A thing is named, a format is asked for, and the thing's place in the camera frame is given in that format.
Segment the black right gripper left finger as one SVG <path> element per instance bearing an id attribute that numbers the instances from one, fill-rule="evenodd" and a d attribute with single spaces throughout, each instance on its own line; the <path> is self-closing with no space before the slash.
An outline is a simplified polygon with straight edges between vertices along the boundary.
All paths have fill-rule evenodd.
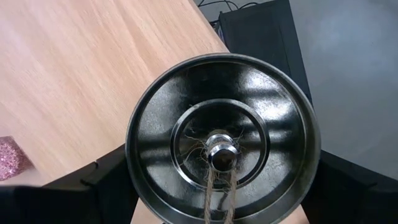
<path id="1" fill-rule="evenodd" d="M 42 187 L 1 187 L 1 223 L 130 223 L 138 195 L 124 146 Z"/>

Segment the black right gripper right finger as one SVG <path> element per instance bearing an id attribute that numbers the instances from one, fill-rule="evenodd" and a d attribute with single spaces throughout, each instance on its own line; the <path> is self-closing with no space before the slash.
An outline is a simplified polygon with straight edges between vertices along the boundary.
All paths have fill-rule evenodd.
<path id="1" fill-rule="evenodd" d="M 397 180 L 322 151 L 302 207 L 310 223 L 397 224 Z"/>

